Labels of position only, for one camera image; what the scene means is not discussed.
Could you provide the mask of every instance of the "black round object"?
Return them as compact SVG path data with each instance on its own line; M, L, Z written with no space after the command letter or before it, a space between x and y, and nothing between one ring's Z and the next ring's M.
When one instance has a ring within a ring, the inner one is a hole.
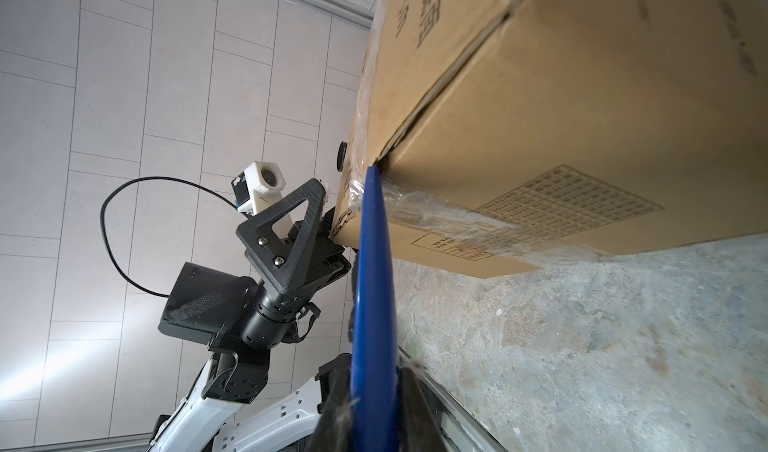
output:
M336 169L341 171L344 169L344 157L346 157L347 143L345 141L339 144L339 153L336 155Z
M275 177L274 173L272 173L272 170L270 169L262 169L261 178L264 178L264 181L270 187L277 185L277 177Z

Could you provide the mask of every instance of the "brown cardboard box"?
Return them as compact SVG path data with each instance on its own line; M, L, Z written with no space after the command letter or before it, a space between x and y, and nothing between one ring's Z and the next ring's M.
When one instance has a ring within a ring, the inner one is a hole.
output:
M510 225L462 244L394 205L393 255L491 277L768 230L767 4L386 0L352 162ZM335 240L359 220L340 195Z

